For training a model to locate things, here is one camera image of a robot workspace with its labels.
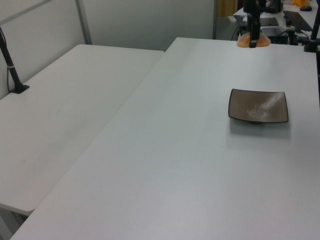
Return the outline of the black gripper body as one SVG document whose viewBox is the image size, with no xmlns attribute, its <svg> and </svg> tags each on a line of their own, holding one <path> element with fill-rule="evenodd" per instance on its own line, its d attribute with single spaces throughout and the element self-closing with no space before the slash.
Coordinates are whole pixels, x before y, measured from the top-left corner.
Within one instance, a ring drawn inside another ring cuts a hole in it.
<svg viewBox="0 0 320 240">
<path fill-rule="evenodd" d="M 266 0 L 244 0 L 243 11 L 247 14 L 261 14 L 265 11 Z"/>
</svg>

